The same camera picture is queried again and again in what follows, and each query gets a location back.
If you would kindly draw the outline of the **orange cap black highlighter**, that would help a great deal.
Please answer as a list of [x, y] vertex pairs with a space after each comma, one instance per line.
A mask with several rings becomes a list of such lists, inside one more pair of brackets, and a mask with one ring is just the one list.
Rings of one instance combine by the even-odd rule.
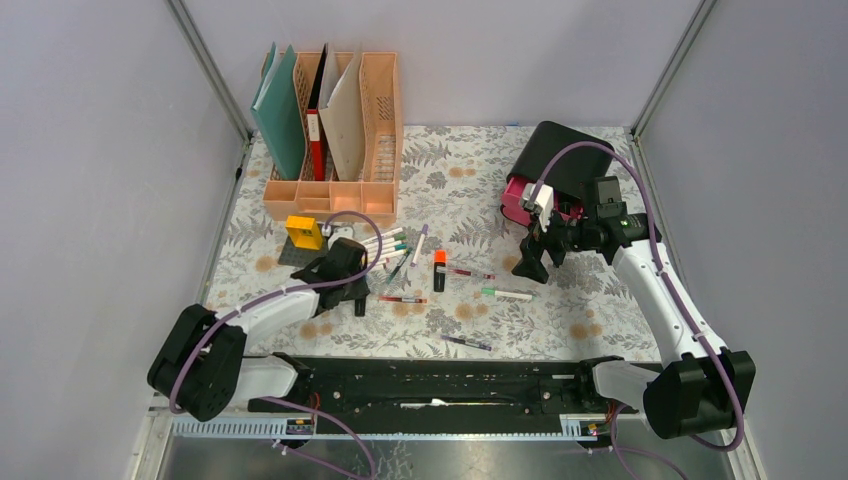
[[445, 291], [447, 254], [445, 250], [437, 250], [433, 256], [433, 290], [437, 293]]

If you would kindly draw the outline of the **red binder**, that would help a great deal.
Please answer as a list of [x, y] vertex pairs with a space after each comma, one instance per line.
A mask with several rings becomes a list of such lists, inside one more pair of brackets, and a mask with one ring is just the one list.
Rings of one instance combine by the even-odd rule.
[[325, 43], [317, 65], [306, 113], [307, 133], [312, 153], [313, 178], [316, 181], [326, 180], [326, 148], [319, 115], [319, 101], [328, 49], [329, 45]]

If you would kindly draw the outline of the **beige kraft notebook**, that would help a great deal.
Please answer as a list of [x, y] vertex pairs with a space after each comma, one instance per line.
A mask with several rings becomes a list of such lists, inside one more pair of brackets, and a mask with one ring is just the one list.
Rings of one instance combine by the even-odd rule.
[[318, 113], [334, 171], [341, 181], [357, 181], [365, 155], [359, 71], [362, 52], [355, 51], [344, 68], [330, 43], [321, 76]]

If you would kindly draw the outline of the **teal folder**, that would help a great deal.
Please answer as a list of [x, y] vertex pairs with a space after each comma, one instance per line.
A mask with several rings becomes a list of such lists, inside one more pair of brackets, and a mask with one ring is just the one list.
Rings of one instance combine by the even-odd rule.
[[272, 43], [250, 112], [282, 180], [300, 178], [305, 137], [294, 84], [297, 54]]

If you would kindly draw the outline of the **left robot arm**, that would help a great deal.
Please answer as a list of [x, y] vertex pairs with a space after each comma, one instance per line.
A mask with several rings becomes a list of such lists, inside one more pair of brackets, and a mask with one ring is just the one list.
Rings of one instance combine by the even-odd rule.
[[200, 304], [186, 307], [148, 370], [148, 385], [201, 422], [263, 397], [288, 411], [301, 409], [311, 387], [297, 367], [281, 356], [248, 352], [291, 324], [367, 297], [368, 258], [363, 245], [342, 238], [279, 290], [223, 316]]

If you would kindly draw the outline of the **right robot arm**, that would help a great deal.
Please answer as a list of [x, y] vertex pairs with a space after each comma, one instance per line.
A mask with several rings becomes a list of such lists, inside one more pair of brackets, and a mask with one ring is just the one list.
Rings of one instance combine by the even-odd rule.
[[730, 428], [741, 435], [755, 364], [710, 329], [671, 266], [653, 217], [629, 212], [615, 176], [586, 184], [575, 217], [564, 217], [555, 200], [542, 182], [524, 187], [520, 205], [530, 222], [513, 274], [545, 283], [543, 255], [559, 266], [569, 253], [600, 254], [635, 298], [662, 364], [655, 372], [613, 356], [584, 361], [573, 386], [577, 405], [589, 412], [611, 400], [627, 405], [663, 439]]

